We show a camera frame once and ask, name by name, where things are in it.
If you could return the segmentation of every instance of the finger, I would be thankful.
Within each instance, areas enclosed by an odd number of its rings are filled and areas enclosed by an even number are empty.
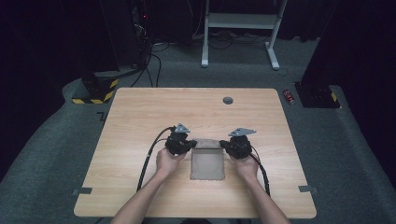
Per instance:
[[[186,152],[186,153],[183,153],[183,154],[180,154],[180,155],[177,155],[177,156],[176,156],[176,159],[177,159],[178,161],[181,161],[181,160],[183,160],[183,159],[186,157],[186,155],[187,155],[187,152]]]

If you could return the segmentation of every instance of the dark background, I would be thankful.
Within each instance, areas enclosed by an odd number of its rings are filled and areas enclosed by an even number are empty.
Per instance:
[[[169,4],[177,2],[182,1],[172,0]],[[229,4],[223,6],[224,10],[241,8],[241,1],[226,2]],[[97,4],[98,1],[86,1],[78,10],[85,7],[89,12],[99,8]],[[252,0],[251,5],[243,4],[245,12],[255,12],[257,7],[254,6],[268,3]],[[324,35],[336,4],[335,0],[289,1],[278,37],[292,39],[300,36],[303,41],[322,37],[311,61],[318,66],[310,69],[308,76],[313,77],[313,83],[337,84],[343,88],[369,146],[396,186],[396,113],[393,105],[396,7],[391,1],[340,1]],[[193,6],[197,11],[199,4]],[[106,41],[106,27],[98,22],[101,20],[98,10],[93,10],[96,19],[80,22],[97,27],[103,32],[102,36],[92,38],[95,40],[92,46],[85,46],[85,52],[83,49],[81,52],[89,53],[87,50],[90,49],[111,51]],[[195,20],[196,17],[191,22],[194,29]],[[75,35],[67,28],[69,22],[79,23],[78,16],[73,21],[66,19],[60,1],[2,3],[1,177],[35,130],[63,105],[62,87],[81,77],[76,58],[70,52],[78,42],[71,37]],[[114,56],[107,55],[97,63],[102,64],[101,60],[108,62],[111,57]]]

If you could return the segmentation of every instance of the wooden table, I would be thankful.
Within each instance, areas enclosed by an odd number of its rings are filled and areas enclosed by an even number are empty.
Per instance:
[[[233,98],[231,105],[223,103],[226,96]],[[289,218],[316,215],[310,192],[298,188],[307,183],[277,92],[207,88],[118,89],[82,186],[92,192],[79,194],[75,214],[115,216],[134,195],[155,137],[180,122],[191,130],[188,139],[229,140],[228,133],[238,127],[256,130],[248,139],[260,154],[273,200]],[[154,148],[144,183],[154,174],[163,145]],[[226,153],[224,158],[224,180],[190,180],[189,152],[160,188],[147,217],[258,217],[233,162]],[[262,181],[260,171],[258,178]]]

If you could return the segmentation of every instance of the black cable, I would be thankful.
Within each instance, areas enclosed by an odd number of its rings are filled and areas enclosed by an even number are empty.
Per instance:
[[[151,54],[151,56],[157,58],[158,62],[160,63],[160,67],[158,68],[158,73],[157,73],[157,80],[155,82],[155,87],[158,87],[158,80],[160,79],[160,72],[161,72],[161,68],[163,67],[163,63],[161,62],[160,57],[158,57],[157,55]]]
[[[253,158],[253,160],[259,164],[260,170],[262,170],[262,177],[264,178],[265,191],[267,192],[268,196],[271,196],[270,183],[268,181],[267,173],[265,172],[262,163],[259,162],[259,160],[255,156],[253,156],[253,154],[250,154],[250,157]]]
[[[150,71],[149,71],[149,68],[148,68],[148,67],[146,68],[146,71],[148,72],[148,79],[149,79],[149,83],[150,83],[151,87],[154,87],[154,86],[153,86],[153,84],[152,84],[151,73],[150,73]]]
[[[171,44],[169,43],[169,41],[166,41],[166,47],[164,49],[157,49],[157,50],[153,50],[152,52],[156,53],[156,52],[161,52],[164,51],[166,49],[169,49],[169,47],[171,46]]]
[[[104,219],[104,217],[99,217],[94,224],[98,224],[99,222],[101,222]]]
[[[152,143],[152,145],[148,151],[148,155],[146,157],[145,164],[143,165],[142,173],[140,174],[139,183],[137,184],[136,192],[138,192],[142,188],[143,178],[145,177],[146,169],[148,168],[148,165],[149,165],[149,158],[151,157],[152,149],[154,149],[155,145],[161,141],[161,140],[158,140],[161,137],[161,135],[163,135],[163,133],[165,133],[166,131],[169,131],[172,129],[173,129],[173,127],[165,128],[162,132],[160,132],[160,134],[158,134],[158,136],[155,138],[154,142]]]
[[[210,44],[207,44],[207,45],[210,48],[212,48],[212,49],[227,49],[227,48],[229,48],[233,44],[233,37],[228,32],[225,32],[225,33],[228,35],[228,37],[229,37],[228,39],[221,39],[221,38],[217,37],[216,40],[218,40],[218,41],[229,41],[229,44],[226,47],[218,48],[218,47],[214,47],[213,45],[210,45]]]
[[[251,147],[256,152],[257,158],[255,156],[253,156],[253,154],[251,154],[251,153],[250,153],[250,157],[253,158],[253,160],[259,164],[260,170],[262,171],[262,177],[264,178],[265,191],[267,192],[268,196],[271,196],[270,183],[268,180],[267,173],[265,172],[264,167],[262,166],[262,161],[260,160],[259,153],[257,152],[256,148],[254,148],[253,146],[251,146]]]

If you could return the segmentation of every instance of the yellow black hazard tape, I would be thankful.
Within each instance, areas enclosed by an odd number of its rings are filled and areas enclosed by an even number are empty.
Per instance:
[[[114,90],[116,89],[116,85],[119,82],[118,79],[109,80],[108,83],[103,83],[103,87],[98,91],[95,96],[88,97],[72,97],[72,101],[74,104],[83,105],[83,104],[106,104],[110,100],[110,98],[114,94]]]

